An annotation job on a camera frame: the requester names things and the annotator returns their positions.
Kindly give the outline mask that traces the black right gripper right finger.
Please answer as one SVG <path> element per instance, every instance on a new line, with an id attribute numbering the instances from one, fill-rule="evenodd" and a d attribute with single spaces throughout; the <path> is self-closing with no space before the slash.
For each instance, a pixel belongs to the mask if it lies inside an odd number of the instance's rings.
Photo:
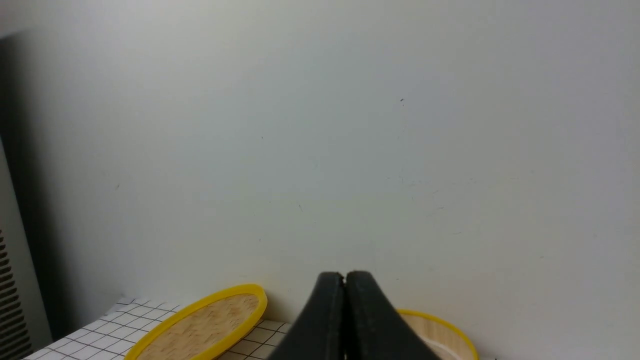
<path id="1" fill-rule="evenodd" d="M 438 360 L 366 271 L 346 275 L 346 359 Z"/>

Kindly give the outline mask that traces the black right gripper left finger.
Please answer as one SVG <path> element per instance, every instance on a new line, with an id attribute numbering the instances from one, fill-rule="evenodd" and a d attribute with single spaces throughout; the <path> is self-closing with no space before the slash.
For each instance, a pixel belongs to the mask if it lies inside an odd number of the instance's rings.
<path id="1" fill-rule="evenodd" d="M 291 328 L 270 360 L 343 360 L 345 282 L 338 272 L 322 272 Z"/>

